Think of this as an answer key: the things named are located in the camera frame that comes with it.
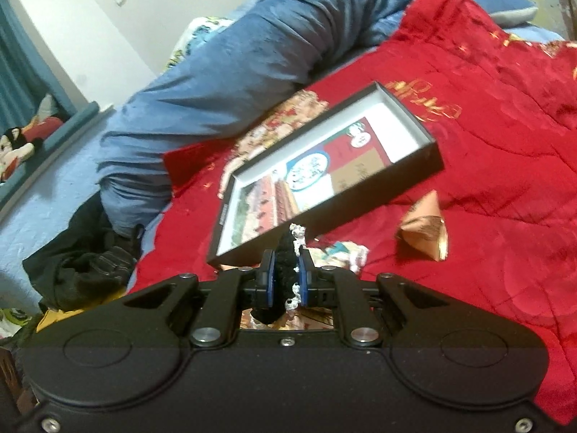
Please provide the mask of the brown triangular snack packet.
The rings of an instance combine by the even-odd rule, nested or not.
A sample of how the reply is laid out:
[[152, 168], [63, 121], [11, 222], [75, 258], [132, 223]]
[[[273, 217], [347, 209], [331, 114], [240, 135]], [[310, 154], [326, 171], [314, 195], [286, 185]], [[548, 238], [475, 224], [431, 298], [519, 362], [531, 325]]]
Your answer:
[[448, 258], [449, 236], [436, 190], [422, 196], [403, 215], [396, 239], [436, 262]]

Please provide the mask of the colourful booklet in box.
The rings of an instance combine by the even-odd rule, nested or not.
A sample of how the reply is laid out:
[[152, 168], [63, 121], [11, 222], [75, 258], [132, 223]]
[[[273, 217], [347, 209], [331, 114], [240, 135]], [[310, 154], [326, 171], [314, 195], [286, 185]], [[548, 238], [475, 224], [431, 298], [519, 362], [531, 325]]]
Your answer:
[[383, 139], [383, 121], [366, 114], [240, 181], [220, 249], [245, 244], [388, 167], [392, 160]]

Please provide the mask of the black shallow box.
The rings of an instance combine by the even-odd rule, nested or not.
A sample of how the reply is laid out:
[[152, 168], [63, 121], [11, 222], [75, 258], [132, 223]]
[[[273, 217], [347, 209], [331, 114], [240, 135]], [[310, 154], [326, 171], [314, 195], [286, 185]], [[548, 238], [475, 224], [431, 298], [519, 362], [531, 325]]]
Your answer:
[[[331, 136], [346, 124], [368, 114], [384, 123], [383, 143], [392, 163], [253, 240], [220, 249], [223, 227], [234, 203], [233, 192], [243, 179], [264, 172], [277, 162]], [[259, 261], [262, 252], [276, 246], [290, 224], [304, 226], [306, 237], [318, 237], [399, 197], [444, 167], [437, 140], [388, 89], [374, 82], [345, 101], [324, 111], [274, 146], [231, 173], [213, 228], [206, 261], [213, 268], [243, 267]]]

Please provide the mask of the black clothing pile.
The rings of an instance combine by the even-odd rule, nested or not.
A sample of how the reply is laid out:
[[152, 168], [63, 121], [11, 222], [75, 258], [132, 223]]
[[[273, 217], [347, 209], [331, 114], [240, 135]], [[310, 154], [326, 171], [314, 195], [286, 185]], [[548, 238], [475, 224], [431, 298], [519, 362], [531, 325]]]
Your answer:
[[145, 228], [122, 237], [113, 230], [98, 193], [71, 216], [66, 230], [22, 261], [40, 305], [75, 311], [103, 303], [128, 285]]

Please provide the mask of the red embroidered quilt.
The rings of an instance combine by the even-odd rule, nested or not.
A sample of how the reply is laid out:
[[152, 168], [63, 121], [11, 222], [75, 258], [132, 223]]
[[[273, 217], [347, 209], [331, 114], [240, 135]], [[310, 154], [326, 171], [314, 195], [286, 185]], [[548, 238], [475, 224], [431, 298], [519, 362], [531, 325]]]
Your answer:
[[[201, 258], [225, 168], [372, 81], [437, 139], [445, 167], [327, 237], [368, 247], [366, 280], [399, 273], [535, 331], [550, 358], [537, 403], [573, 429], [576, 48], [522, 41], [472, 0], [416, 0], [388, 41], [268, 110], [231, 150], [204, 144], [172, 153], [176, 202], [138, 265], [135, 287], [180, 270], [208, 280]], [[403, 215], [432, 190], [449, 236], [441, 262], [396, 239]]]

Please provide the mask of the yellow cloth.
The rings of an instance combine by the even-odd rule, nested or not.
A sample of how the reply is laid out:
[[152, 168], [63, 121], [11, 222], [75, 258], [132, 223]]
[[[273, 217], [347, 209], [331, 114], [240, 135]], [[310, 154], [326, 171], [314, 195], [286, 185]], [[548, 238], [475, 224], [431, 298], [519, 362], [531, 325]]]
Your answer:
[[84, 312], [95, 309], [99, 306], [102, 306], [103, 304], [107, 304], [111, 301], [117, 300], [117, 299], [123, 297], [125, 294], [126, 294], [126, 290], [121, 289], [120, 291], [117, 291], [113, 295], [110, 295], [109, 297], [105, 298], [101, 302], [90, 304], [84, 308], [80, 308], [80, 309], [73, 310], [73, 311], [49, 309], [44, 313], [40, 322], [37, 324], [35, 332], [38, 333], [39, 331], [42, 331], [43, 329], [49, 327], [52, 324], [56, 324], [60, 321], [64, 321], [64, 320], [69, 319], [71, 317], [74, 317], [76, 315], [79, 315], [79, 314], [82, 314]]

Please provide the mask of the blue plush blanket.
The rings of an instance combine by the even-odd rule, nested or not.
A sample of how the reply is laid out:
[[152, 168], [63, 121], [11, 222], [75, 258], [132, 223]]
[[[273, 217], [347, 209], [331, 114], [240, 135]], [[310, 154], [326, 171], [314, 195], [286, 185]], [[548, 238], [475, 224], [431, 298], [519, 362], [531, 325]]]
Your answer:
[[[165, 153], [230, 138], [350, 52], [400, 25], [413, 0], [258, 0], [241, 18], [135, 93], [107, 122], [100, 197], [113, 230], [129, 237], [171, 197]], [[500, 27], [530, 22], [529, 0], [474, 0]]]

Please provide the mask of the cartoon print pillow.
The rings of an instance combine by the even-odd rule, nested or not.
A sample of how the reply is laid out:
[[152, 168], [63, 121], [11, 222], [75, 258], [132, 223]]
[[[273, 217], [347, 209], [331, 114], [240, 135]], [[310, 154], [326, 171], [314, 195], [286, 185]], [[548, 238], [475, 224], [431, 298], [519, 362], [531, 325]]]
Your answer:
[[234, 22], [233, 19], [219, 17], [198, 17], [193, 19], [173, 47], [164, 69], [171, 69], [172, 66], [181, 63], [195, 49], [206, 44], [210, 38], [232, 26]]

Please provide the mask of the plush toy on sill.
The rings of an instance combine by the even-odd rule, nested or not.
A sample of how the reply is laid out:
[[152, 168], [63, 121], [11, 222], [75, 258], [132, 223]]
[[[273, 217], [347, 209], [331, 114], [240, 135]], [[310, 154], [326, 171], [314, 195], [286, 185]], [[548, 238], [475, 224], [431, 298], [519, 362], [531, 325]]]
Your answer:
[[1, 182], [5, 183], [61, 126], [59, 105], [51, 94], [46, 94], [26, 126], [11, 127], [1, 136]]

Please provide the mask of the teal curtain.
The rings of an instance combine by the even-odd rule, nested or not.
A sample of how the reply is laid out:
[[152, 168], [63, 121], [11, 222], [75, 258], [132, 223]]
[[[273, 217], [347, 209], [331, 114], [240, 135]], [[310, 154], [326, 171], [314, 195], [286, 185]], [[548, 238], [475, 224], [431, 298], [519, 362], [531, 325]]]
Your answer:
[[0, 18], [1, 130], [28, 123], [46, 95], [53, 97], [64, 121], [74, 116], [76, 107], [36, 50], [9, 0], [1, 0]]

